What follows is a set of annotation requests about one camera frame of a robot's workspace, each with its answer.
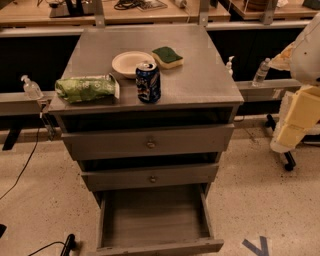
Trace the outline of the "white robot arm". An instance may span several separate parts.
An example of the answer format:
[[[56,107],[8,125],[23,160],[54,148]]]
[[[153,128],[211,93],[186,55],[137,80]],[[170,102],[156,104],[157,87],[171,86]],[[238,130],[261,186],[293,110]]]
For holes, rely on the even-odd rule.
[[[289,71],[302,84],[280,108],[280,119],[270,147],[278,153],[294,149],[320,120],[320,13],[294,42],[269,62],[277,70]]]

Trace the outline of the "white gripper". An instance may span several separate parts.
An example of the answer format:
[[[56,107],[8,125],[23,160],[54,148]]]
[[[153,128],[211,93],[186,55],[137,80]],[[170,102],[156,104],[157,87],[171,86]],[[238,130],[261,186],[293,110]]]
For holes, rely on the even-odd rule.
[[[272,141],[283,147],[295,148],[306,135],[305,130],[313,128],[319,120],[319,87],[304,86],[296,93],[286,92],[280,105],[279,121],[273,132],[270,148],[277,152]]]

